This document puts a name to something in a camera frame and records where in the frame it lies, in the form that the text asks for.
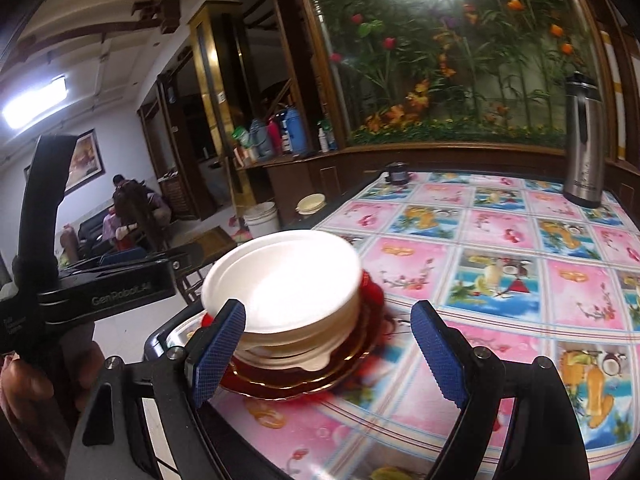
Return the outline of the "person's left hand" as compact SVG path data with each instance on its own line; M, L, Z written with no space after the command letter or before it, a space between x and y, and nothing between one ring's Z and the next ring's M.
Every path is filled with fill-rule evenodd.
M104 363L100 346L93 341L72 366L78 396L75 405L82 412ZM20 440L35 462L53 460L66 444L65 422L59 422L54 388L41 370L33 368L17 353L4 359L1 371L1 407Z

